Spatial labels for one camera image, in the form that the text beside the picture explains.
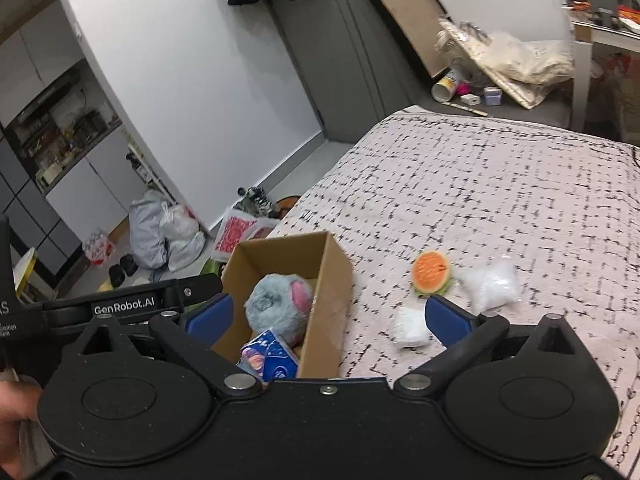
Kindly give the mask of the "person's left hand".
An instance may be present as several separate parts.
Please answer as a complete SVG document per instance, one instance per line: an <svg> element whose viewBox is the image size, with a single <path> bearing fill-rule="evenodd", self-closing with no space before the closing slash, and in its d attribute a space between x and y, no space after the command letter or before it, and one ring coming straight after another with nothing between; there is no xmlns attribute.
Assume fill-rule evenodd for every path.
<svg viewBox="0 0 640 480"><path fill-rule="evenodd" d="M12 479L25 479L20 452L20 426L37 419L42 390L29 382L1 383L1 468Z"/></svg>

